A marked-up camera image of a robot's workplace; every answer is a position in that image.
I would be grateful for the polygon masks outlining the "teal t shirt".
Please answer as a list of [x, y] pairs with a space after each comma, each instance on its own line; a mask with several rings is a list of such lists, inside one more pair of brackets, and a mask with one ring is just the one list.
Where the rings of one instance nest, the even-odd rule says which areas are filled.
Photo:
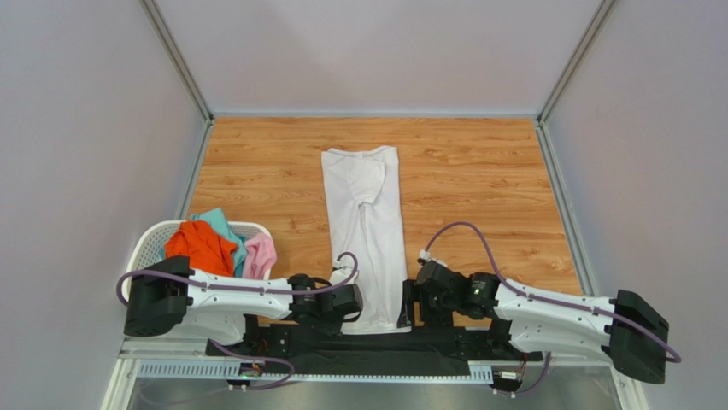
[[227, 240], [234, 242], [238, 246], [238, 250], [233, 254], [235, 262], [234, 276], [241, 278], [244, 258], [246, 256], [246, 250], [244, 247], [244, 240], [237, 237], [228, 226], [228, 221], [221, 208], [216, 208], [205, 212], [203, 214], [193, 214], [188, 220], [203, 220], [208, 222], [212, 228], [221, 236]]

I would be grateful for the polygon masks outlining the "white plastic laundry basket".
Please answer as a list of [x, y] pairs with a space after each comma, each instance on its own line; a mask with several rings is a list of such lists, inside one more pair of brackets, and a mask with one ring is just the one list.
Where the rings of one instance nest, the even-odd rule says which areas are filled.
[[[164, 246], [179, 229], [182, 222], [183, 220], [165, 220], [150, 227], [138, 240], [127, 263], [127, 271], [149, 267], [161, 261], [164, 256]], [[262, 239], [261, 252], [265, 256], [272, 256], [273, 262], [267, 263], [265, 265], [267, 270], [261, 272], [259, 276], [261, 279], [268, 280], [278, 256], [270, 231], [264, 226], [253, 222], [229, 221], [227, 224], [237, 237], [244, 237], [248, 240]]]

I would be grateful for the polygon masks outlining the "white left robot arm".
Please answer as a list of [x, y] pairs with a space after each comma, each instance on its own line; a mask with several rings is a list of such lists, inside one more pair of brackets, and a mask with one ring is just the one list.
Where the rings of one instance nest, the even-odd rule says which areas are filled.
[[224, 346], [240, 343], [254, 318], [288, 320], [336, 336], [363, 313], [351, 268], [333, 284], [307, 274], [248, 279], [220, 276], [174, 256], [124, 274], [115, 291], [126, 307], [128, 337], [160, 337], [177, 331]]

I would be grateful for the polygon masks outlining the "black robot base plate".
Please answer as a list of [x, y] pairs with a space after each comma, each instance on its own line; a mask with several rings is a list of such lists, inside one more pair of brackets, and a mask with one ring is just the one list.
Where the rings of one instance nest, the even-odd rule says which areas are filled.
[[286, 373], [290, 362], [298, 375], [465, 376], [469, 361], [540, 362], [539, 352], [524, 354], [487, 330], [465, 327], [414, 327], [410, 332], [327, 336], [302, 325], [260, 326], [228, 350], [273, 358], [269, 373]]

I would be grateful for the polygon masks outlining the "aluminium frame rail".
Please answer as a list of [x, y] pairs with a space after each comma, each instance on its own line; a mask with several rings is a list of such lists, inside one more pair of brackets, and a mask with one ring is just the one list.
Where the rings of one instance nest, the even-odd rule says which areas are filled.
[[264, 325], [224, 355], [129, 340], [105, 409], [645, 409], [640, 383], [577, 356], [494, 348], [484, 328], [327, 337]]

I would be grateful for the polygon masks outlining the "pink t shirt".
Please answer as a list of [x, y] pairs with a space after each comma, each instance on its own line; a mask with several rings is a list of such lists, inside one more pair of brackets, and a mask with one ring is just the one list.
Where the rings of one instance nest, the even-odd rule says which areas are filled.
[[278, 260], [273, 239], [259, 232], [244, 241], [246, 256], [241, 277], [262, 280], [269, 278], [270, 271]]

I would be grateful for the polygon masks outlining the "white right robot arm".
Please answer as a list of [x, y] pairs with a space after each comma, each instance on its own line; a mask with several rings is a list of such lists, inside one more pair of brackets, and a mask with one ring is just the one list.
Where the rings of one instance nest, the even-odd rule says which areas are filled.
[[666, 381], [668, 321], [639, 294], [619, 290], [615, 298], [574, 296], [540, 290], [494, 273], [465, 276], [435, 260], [418, 260], [409, 281], [424, 327], [447, 329], [459, 314], [489, 319], [477, 345], [499, 360], [530, 354], [582, 356], [611, 364], [647, 384]]

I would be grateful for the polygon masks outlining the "white t shirt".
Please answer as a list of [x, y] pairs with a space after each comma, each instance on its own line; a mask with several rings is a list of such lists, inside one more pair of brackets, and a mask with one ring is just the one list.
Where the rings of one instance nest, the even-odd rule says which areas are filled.
[[363, 308], [357, 321], [343, 325], [343, 333], [410, 331], [402, 318], [408, 268], [397, 149], [329, 149], [320, 158], [332, 254], [350, 252], [358, 260], [354, 282]]

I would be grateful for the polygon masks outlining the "orange t shirt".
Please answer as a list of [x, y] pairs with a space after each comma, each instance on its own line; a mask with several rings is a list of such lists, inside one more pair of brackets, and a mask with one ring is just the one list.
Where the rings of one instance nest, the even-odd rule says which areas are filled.
[[177, 231], [163, 246], [166, 258], [186, 256], [190, 267], [224, 277], [233, 277], [233, 254], [238, 246], [220, 234], [203, 220], [187, 220], [179, 224]]

